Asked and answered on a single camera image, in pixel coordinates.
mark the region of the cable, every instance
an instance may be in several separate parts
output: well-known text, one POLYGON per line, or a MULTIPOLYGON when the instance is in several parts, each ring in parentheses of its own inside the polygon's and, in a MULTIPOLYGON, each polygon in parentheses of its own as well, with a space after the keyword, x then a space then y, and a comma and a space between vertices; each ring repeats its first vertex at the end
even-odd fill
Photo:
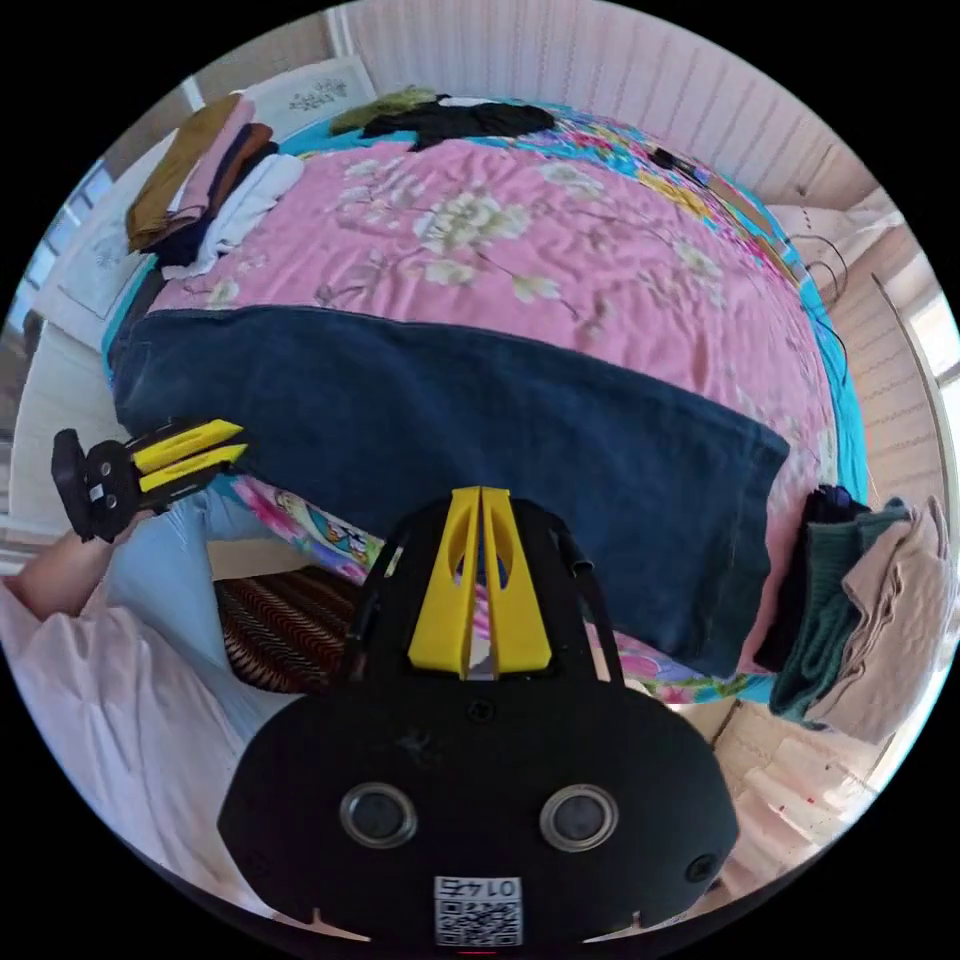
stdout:
POLYGON ((835 307, 837 305, 837 301, 840 299, 840 283, 837 280, 837 275, 833 272, 833 267, 831 267, 829 263, 826 263, 823 260, 813 260, 810 263, 805 263, 803 266, 806 269, 807 273, 810 273, 810 274, 813 273, 813 267, 816 267, 816 266, 823 267, 823 269, 830 274, 831 278, 833 279, 833 300, 830 301, 829 305, 824 304, 824 306, 826 306, 828 310, 831 307, 835 307))
MULTIPOLYGON (((847 261, 843 259, 843 254, 837 249, 837 245, 832 241, 828 240, 826 237, 821 237, 818 233, 796 233, 792 237, 787 237, 787 240, 790 243, 793 243, 794 240, 819 240, 821 243, 825 243, 831 250, 837 255, 837 259, 840 261, 843 266, 843 289, 838 290, 836 300, 839 300, 847 292, 847 284, 850 280, 850 269, 847 267, 847 261)), ((823 263, 822 260, 814 261, 815 263, 823 263)))
MULTIPOLYGON (((826 311, 835 307, 840 302, 840 298, 847 292, 847 286, 850 282, 850 268, 847 266, 847 261, 843 259, 843 254, 837 249, 836 244, 833 243, 832 240, 828 240, 826 237, 821 237, 818 233, 797 233, 791 237, 787 237, 787 240, 791 245, 793 244, 794 240, 819 240, 821 243, 825 243, 828 247, 830 247, 830 249, 833 250, 833 252, 837 255, 837 259, 840 261, 843 267, 843 272, 841 274, 842 284, 837 280, 837 275, 833 268, 823 260, 814 260, 809 264, 804 264, 804 269, 808 274, 811 272, 811 267, 821 266, 824 267, 833 278, 833 299, 830 301, 829 306, 823 303, 821 300, 823 310, 826 313, 826 311)), ((813 310, 808 309, 807 312, 813 318, 815 323, 820 324, 824 330, 829 331, 837 343, 840 344, 840 349, 843 350, 843 378, 840 381, 840 386, 845 387, 847 385, 847 378, 850 374, 850 355, 847 352, 847 345, 843 342, 843 338, 840 336, 840 334, 833 329, 833 325, 827 322, 830 319, 829 316, 824 319, 823 317, 817 316, 816 312, 813 310)))

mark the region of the pink floral bedspread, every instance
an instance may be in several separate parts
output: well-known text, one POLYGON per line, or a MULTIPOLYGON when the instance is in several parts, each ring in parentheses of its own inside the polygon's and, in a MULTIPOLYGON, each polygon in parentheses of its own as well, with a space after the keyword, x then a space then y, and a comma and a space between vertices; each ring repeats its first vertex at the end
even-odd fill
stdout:
MULTIPOLYGON (((835 470, 833 408, 795 289, 732 227, 705 224, 697 198, 465 141, 422 153, 401 143, 321 153, 237 250, 206 276, 168 284, 153 309, 254 304, 529 337, 771 427, 791 453, 769 500, 772 570, 740 662, 763 672, 752 657, 803 502, 835 470)), ((625 655, 650 652, 641 646, 622 638, 625 655)))

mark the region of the window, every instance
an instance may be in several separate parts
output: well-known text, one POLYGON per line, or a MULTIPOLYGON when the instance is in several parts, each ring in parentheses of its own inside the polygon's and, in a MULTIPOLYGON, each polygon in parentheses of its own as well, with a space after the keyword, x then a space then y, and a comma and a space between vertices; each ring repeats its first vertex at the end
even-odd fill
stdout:
POLYGON ((953 437, 953 450, 960 457, 960 377, 942 387, 940 396, 943 397, 943 405, 947 410, 947 423, 950 424, 950 436, 953 437))
POLYGON ((960 374, 960 332, 947 298, 941 293, 910 321, 920 346, 926 354, 933 375, 943 383, 944 377, 957 368, 960 374))
POLYGON ((37 244, 37 249, 30 258, 26 273, 23 276, 13 302, 7 311, 7 320, 10 327, 21 332, 27 311, 33 304, 37 291, 53 269, 57 257, 69 245, 73 235, 84 220, 93 205, 109 191, 113 181, 103 165, 98 160, 83 178, 73 196, 60 209, 60 213, 50 224, 43 239, 37 244))

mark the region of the yellow clip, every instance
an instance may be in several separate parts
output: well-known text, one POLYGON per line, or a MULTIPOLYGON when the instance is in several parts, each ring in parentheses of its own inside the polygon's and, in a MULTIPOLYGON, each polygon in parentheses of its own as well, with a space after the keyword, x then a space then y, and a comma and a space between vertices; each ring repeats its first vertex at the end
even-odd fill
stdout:
POLYGON ((473 605, 477 583, 477 528, 480 488, 454 490, 433 573, 407 656, 421 670, 455 673, 470 666, 473 605), (457 569, 463 571, 457 580, 457 569))
POLYGON ((143 493, 149 493, 151 490, 156 490, 157 487, 162 487, 174 480, 180 480, 191 473, 198 473, 207 467, 213 467, 221 463, 234 463, 246 449, 247 444, 237 443, 233 446, 216 447, 213 450, 198 453, 195 457, 188 457, 178 463, 171 463, 169 466, 154 470, 145 477, 141 477, 140 490, 143 493))
POLYGON ((169 467, 177 460, 206 450, 214 444, 225 443, 231 437, 240 433, 241 430, 243 430, 243 427, 238 427, 228 420, 211 420, 209 423, 203 423, 192 430, 184 430, 183 433, 158 440, 149 447, 138 450, 133 454, 133 463, 140 473, 153 473, 155 470, 169 467))
POLYGON ((484 487, 480 496, 494 676, 545 670, 550 663, 550 642, 510 505, 510 491, 484 487), (503 586, 500 563, 506 573, 503 586))

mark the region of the light blue pants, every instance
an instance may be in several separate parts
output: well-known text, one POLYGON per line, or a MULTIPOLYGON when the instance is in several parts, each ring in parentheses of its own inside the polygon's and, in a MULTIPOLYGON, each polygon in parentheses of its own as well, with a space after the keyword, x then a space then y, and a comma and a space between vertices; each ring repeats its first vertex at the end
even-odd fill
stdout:
POLYGON ((273 537, 246 507, 207 489, 143 521, 118 548, 105 585, 107 602, 127 608, 156 630, 193 667, 246 738, 297 696, 257 690, 233 675, 207 543, 273 537))

